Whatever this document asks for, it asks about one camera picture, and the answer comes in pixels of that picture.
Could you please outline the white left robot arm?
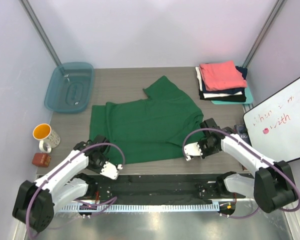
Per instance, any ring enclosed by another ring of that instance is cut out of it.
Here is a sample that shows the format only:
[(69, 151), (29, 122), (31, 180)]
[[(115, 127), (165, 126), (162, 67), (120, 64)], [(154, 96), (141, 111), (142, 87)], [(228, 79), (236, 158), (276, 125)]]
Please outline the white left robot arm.
[(12, 216), (24, 223), (27, 231), (40, 233), (49, 226), (54, 215), (70, 202), (82, 197), (92, 199), (97, 192), (97, 183), (82, 170), (88, 169), (116, 179), (119, 174), (117, 167), (106, 157), (110, 147), (110, 141), (101, 135), (76, 144), (50, 172), (35, 181), (25, 180), (19, 186)]

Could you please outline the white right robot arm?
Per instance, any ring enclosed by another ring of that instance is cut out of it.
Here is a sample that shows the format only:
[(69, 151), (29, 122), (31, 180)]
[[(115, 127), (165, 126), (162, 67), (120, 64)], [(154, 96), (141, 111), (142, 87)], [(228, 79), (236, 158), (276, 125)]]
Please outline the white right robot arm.
[(235, 158), (252, 175), (246, 177), (229, 171), (217, 177), (216, 193), (223, 198), (232, 193), (253, 198), (266, 213), (298, 202), (293, 211), (300, 209), (300, 191), (295, 184), (290, 165), (275, 161), (252, 148), (230, 127), (220, 128), (213, 118), (200, 124), (205, 139), (198, 143), (203, 158), (225, 152)]

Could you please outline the green t shirt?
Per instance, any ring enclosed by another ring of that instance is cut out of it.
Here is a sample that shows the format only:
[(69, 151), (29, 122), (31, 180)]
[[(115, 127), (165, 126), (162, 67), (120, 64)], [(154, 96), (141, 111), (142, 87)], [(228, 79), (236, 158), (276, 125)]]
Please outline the green t shirt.
[(90, 140), (106, 137), (122, 150), (126, 164), (183, 157), (183, 141), (199, 129), (202, 110), (166, 76), (143, 91), (146, 99), (93, 105)]

